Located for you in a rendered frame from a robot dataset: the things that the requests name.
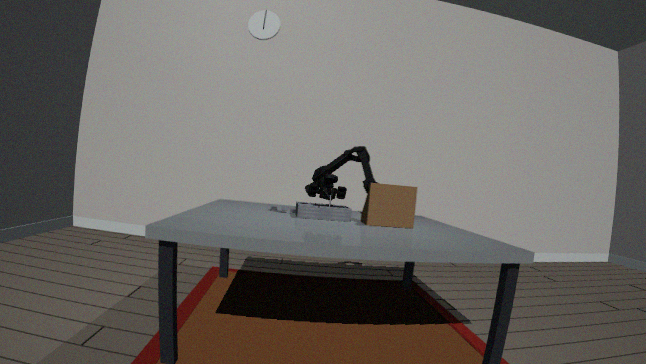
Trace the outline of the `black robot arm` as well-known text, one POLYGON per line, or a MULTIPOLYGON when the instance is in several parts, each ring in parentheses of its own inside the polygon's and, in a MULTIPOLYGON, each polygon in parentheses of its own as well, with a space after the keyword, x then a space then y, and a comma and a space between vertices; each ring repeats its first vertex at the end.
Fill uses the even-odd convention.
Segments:
POLYGON ((319 187, 321 182, 322 182, 322 186, 327 184, 327 185, 332 185, 334 187, 333 183, 337 183, 338 177, 332 173, 335 170, 337 170, 339 167, 344 165, 346 162, 351 160, 356 162, 362 162, 364 174, 366 177, 366 180, 363 181, 363 183, 364 183, 364 188, 368 194, 371 183, 377 183, 377 182, 375 181, 372 173, 372 169, 370 166, 370 155, 366 146, 356 146, 350 150, 346 150, 342 155, 340 155, 338 158, 333 160, 328 165, 317 168, 314 171, 314 175, 312 177, 313 183, 311 184, 317 184, 318 185, 317 189, 320 189, 319 187), (358 156, 352 155, 353 152, 356 152, 358 156))

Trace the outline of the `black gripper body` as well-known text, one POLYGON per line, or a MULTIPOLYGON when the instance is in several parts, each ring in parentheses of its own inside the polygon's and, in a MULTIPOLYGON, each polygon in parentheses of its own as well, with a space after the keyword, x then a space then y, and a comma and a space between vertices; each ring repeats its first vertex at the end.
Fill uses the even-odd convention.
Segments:
MULTIPOLYGON (((322 182, 321 182, 320 183, 320 189, 317 189, 317 187, 318 187, 317 184, 310 184, 309 185, 309 191, 308 191, 309 197, 316 197, 316 192, 317 192, 317 194, 320 194, 321 187, 327 187, 328 195, 330 195, 330 191, 331 191, 331 188, 333 186, 332 185, 327 185, 327 184, 322 186, 322 182)), ((336 191, 337 198, 338 199, 345 199, 346 191, 347 191, 346 187, 339 186, 337 191, 336 191)))

